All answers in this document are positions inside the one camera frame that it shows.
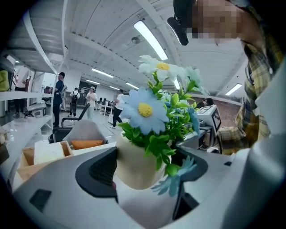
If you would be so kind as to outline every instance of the person in white shirt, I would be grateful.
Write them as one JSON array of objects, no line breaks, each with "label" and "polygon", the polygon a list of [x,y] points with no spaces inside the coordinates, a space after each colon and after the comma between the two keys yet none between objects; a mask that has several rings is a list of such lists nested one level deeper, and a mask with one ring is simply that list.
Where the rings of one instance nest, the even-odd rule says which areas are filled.
[{"label": "person in white shirt", "polygon": [[88,94],[85,97],[87,99],[87,103],[90,104],[90,107],[86,111],[86,115],[87,115],[88,119],[90,119],[90,120],[93,120],[93,112],[94,112],[94,108],[95,108],[95,102],[97,100],[97,95],[94,92],[95,92],[95,88],[91,87],[90,91],[88,92]]},{"label": "person in white shirt", "polygon": [[[28,68],[22,66],[19,68],[16,76],[18,77],[16,77],[15,91],[26,91],[26,79],[31,76],[31,71]],[[15,99],[16,113],[13,115],[14,118],[23,118],[25,116],[23,114],[24,105],[25,99]]]},{"label": "person in white shirt", "polygon": [[68,114],[68,117],[70,117],[73,114],[73,117],[76,117],[76,103],[77,100],[80,98],[80,93],[78,92],[78,88],[75,88],[75,90],[70,94],[71,96],[71,103],[70,103],[70,114]]},{"label": "person in white shirt", "polygon": [[115,129],[117,121],[119,123],[122,123],[122,120],[119,117],[119,115],[121,114],[123,110],[123,108],[121,107],[121,105],[124,103],[124,101],[122,100],[122,96],[123,96],[123,90],[119,90],[119,94],[115,101],[115,108],[114,108],[114,114],[113,114],[113,125],[110,127],[112,129]]}]

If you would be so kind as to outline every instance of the tissue box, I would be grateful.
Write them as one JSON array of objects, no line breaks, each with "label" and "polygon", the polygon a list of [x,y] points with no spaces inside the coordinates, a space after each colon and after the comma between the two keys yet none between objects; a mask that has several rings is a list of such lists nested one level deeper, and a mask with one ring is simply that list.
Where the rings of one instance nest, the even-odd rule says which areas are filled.
[{"label": "tissue box", "polygon": [[[72,153],[72,150],[71,150],[70,146],[68,145],[67,141],[62,141],[60,143],[63,147],[63,153],[65,155],[64,158],[72,157],[73,153]],[[54,161],[49,161],[46,163],[34,165],[34,147],[24,148],[23,153],[22,153],[22,158],[20,161],[20,166],[19,166],[17,172],[20,175],[20,177],[23,179],[23,181],[26,181],[31,176],[33,176],[36,172],[38,172],[43,167],[45,167],[46,165],[48,165]]]}]

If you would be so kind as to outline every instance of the backpack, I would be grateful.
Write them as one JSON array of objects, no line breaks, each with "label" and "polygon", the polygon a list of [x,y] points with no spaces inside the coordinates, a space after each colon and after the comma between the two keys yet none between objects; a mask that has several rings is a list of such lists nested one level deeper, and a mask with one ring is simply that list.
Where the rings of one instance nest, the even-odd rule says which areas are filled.
[{"label": "backpack", "polygon": [[78,93],[75,95],[75,92],[73,91],[73,96],[71,98],[71,103],[76,103],[77,102],[77,95],[78,95]]}]

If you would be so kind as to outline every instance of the red brick wall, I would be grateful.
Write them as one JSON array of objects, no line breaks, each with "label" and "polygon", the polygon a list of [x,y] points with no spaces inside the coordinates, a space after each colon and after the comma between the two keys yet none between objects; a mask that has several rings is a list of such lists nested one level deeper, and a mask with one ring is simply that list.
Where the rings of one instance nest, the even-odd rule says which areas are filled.
[{"label": "red brick wall", "polygon": [[[193,99],[199,103],[203,98],[193,97]],[[218,107],[220,117],[222,119],[222,127],[233,127],[235,126],[235,118],[240,106],[214,100],[214,104]]]}]

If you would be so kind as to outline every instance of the plaid shirt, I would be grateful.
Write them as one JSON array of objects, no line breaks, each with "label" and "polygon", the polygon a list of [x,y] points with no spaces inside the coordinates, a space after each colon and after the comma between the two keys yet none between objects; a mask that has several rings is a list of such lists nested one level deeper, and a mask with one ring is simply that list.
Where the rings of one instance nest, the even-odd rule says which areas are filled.
[{"label": "plaid shirt", "polygon": [[268,137],[270,134],[264,117],[259,114],[255,100],[275,75],[282,62],[283,53],[255,10],[251,7],[248,10],[260,24],[266,56],[253,45],[242,41],[244,52],[248,58],[244,84],[246,98],[237,114],[236,127],[225,127],[218,131],[223,154],[232,154],[240,149],[249,148],[257,140]]}]

